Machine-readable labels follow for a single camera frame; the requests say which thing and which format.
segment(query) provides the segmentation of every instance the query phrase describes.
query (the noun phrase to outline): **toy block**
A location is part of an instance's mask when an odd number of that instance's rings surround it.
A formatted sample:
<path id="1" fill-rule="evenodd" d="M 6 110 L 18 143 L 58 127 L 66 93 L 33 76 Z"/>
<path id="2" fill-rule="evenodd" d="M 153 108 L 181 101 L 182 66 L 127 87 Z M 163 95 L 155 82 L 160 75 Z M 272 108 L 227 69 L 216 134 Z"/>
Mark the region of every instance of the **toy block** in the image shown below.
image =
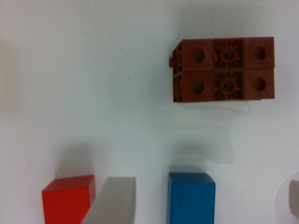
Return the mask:
<path id="1" fill-rule="evenodd" d="M 134 224 L 135 177 L 109 177 L 82 224 Z"/>
<path id="2" fill-rule="evenodd" d="M 215 193 L 207 174 L 170 173 L 167 224 L 213 224 Z"/>
<path id="3" fill-rule="evenodd" d="M 245 38 L 246 68 L 274 68 L 274 37 Z"/>
<path id="4" fill-rule="evenodd" d="M 213 40 L 182 40 L 173 51 L 169 64 L 175 67 L 175 74 L 181 71 L 203 71 L 213 68 Z"/>
<path id="5" fill-rule="evenodd" d="M 274 38 L 182 40 L 173 50 L 176 103 L 275 97 Z"/>
<path id="6" fill-rule="evenodd" d="M 274 99 L 274 69 L 245 70 L 244 88 L 246 100 Z"/>
<path id="7" fill-rule="evenodd" d="M 213 100 L 213 76 L 209 71 L 182 72 L 174 78 L 175 101 L 198 102 Z"/>
<path id="8" fill-rule="evenodd" d="M 243 71 L 214 72 L 214 101 L 243 100 Z"/>
<path id="9" fill-rule="evenodd" d="M 291 180 L 289 185 L 289 207 L 293 216 L 299 219 L 299 181 Z"/>
<path id="10" fill-rule="evenodd" d="M 42 190 L 46 224 L 80 224 L 95 198 L 93 175 L 55 179 Z"/>
<path id="11" fill-rule="evenodd" d="M 243 38 L 214 39 L 214 67 L 242 68 L 244 64 Z"/>

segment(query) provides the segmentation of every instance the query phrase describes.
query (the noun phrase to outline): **brown plastic brick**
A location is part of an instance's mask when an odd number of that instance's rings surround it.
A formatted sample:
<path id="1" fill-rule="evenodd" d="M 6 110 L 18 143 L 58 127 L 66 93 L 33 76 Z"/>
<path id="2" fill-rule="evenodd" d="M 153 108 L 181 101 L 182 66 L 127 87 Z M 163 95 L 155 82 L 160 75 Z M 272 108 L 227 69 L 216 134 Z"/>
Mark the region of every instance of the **brown plastic brick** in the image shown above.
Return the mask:
<path id="1" fill-rule="evenodd" d="M 243 38 L 214 39 L 215 68 L 242 68 L 243 46 Z"/>
<path id="2" fill-rule="evenodd" d="M 275 97 L 274 38 L 182 40 L 169 59 L 174 102 Z"/>
<path id="3" fill-rule="evenodd" d="M 274 37 L 245 38 L 246 68 L 273 68 Z"/>
<path id="4" fill-rule="evenodd" d="M 274 99 L 274 68 L 248 69 L 244 75 L 245 100 Z"/>
<path id="5" fill-rule="evenodd" d="M 177 77 L 175 102 L 213 101 L 213 75 L 210 71 L 182 72 Z"/>
<path id="6" fill-rule="evenodd" d="M 214 101 L 243 99 L 243 71 L 214 73 Z"/>

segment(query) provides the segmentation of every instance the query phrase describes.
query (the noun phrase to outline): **blue plastic block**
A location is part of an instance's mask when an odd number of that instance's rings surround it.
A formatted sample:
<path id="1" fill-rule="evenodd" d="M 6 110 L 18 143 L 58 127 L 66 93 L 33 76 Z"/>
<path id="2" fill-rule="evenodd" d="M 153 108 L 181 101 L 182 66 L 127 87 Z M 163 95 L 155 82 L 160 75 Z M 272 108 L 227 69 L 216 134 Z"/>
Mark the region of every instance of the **blue plastic block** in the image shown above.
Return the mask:
<path id="1" fill-rule="evenodd" d="M 213 224 L 215 191 L 207 174 L 170 173 L 167 224 Z"/>

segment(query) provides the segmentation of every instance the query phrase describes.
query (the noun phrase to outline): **red plastic block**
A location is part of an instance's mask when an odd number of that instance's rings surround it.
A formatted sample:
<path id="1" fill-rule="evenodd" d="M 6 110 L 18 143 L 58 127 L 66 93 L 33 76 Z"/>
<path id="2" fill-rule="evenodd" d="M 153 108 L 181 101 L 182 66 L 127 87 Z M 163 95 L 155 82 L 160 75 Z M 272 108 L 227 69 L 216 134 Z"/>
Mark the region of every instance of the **red plastic block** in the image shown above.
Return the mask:
<path id="1" fill-rule="evenodd" d="M 214 73 L 214 100 L 243 99 L 243 71 L 221 71 Z"/>
<path id="2" fill-rule="evenodd" d="M 169 59 L 174 102 L 275 97 L 274 38 L 182 40 Z"/>
<path id="3" fill-rule="evenodd" d="M 174 78 L 177 82 L 175 102 L 199 102 L 213 100 L 213 76 L 209 71 L 183 72 Z"/>
<path id="4" fill-rule="evenodd" d="M 93 175 L 55 179 L 42 190 L 46 224 L 80 224 L 95 199 Z"/>
<path id="5" fill-rule="evenodd" d="M 212 50 L 212 39 L 182 40 L 173 51 L 169 64 L 171 67 L 171 64 L 176 65 L 175 74 L 181 71 L 212 70 Z"/>
<path id="6" fill-rule="evenodd" d="M 214 39 L 215 68 L 243 67 L 243 38 Z"/>
<path id="7" fill-rule="evenodd" d="M 248 69 L 245 71 L 246 100 L 275 98 L 274 69 Z"/>
<path id="8" fill-rule="evenodd" d="M 274 37 L 245 38 L 246 68 L 273 68 Z"/>

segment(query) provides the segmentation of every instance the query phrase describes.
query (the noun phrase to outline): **white block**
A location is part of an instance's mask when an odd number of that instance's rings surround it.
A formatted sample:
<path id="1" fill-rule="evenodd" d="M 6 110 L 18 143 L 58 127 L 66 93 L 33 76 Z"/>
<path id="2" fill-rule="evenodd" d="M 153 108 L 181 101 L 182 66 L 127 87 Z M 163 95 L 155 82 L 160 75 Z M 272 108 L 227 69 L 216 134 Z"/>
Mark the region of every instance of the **white block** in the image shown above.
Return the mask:
<path id="1" fill-rule="evenodd" d="M 133 224 L 135 177 L 109 177 L 82 224 Z"/>
<path id="2" fill-rule="evenodd" d="M 289 206 L 292 214 L 299 218 L 299 181 L 292 180 L 289 186 Z"/>

